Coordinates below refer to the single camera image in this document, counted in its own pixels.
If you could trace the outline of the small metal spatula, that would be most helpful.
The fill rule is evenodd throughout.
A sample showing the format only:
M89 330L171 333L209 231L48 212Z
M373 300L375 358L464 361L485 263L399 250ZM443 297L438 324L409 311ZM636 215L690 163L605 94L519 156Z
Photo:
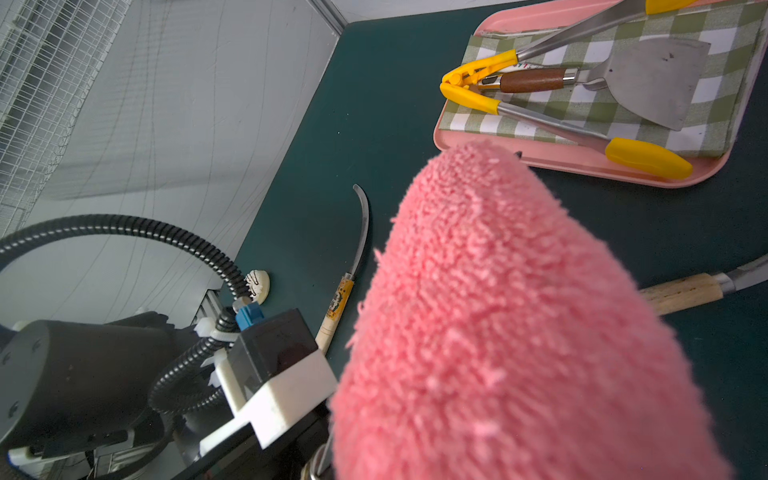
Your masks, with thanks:
M673 131L683 128L703 72L710 44L655 38L624 48L591 69L537 67L492 74L481 91L534 93L581 85L606 89L631 113Z

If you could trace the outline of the pink rag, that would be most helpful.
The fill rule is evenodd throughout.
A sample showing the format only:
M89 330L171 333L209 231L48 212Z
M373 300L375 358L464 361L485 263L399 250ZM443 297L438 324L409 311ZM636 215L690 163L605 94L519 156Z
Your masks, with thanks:
M332 402L340 479L729 479L671 328L517 156L407 190Z

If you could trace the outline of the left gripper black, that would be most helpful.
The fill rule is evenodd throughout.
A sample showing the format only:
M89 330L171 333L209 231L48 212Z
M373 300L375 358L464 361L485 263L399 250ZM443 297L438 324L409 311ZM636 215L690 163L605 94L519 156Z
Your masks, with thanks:
M240 330L233 317L216 333ZM203 362L223 341L149 312L95 325L35 321L1 342L1 475L34 479L67 460L81 479L134 479L177 446L185 479L282 479L324 442L325 403L270 447L245 426L201 457L200 441L233 418Z

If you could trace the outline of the pink checkered tray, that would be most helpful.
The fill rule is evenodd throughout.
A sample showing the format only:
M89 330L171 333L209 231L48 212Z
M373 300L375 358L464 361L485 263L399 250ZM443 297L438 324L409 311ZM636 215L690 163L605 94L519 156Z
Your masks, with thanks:
M608 91L582 86L497 99L609 137L659 144L685 158L693 173L667 180L607 160L603 154L528 123L446 102L434 130L441 150L490 140L519 150L533 167L659 188L685 188L716 175L728 162L767 48L764 1L697 1L684 10L615 26L550 51L529 66L591 68L639 41L688 38L710 46L683 128L665 129L619 106Z

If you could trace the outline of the yellow tipped metal tongs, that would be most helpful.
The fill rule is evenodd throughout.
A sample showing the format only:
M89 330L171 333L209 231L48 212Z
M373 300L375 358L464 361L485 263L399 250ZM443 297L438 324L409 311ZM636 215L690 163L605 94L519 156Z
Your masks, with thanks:
M652 143L608 136L571 125L553 117L537 113L496 98L487 90L477 88L480 80L496 73L517 70L515 67L533 57L569 45L626 22L687 7L685 1L633 1L623 0L610 8L571 26L563 28L519 50L509 50L493 57L475 60L445 74L440 84L443 96L459 105L487 114L525 121L552 134L591 148L608 160L671 180L690 177L694 167L676 153Z

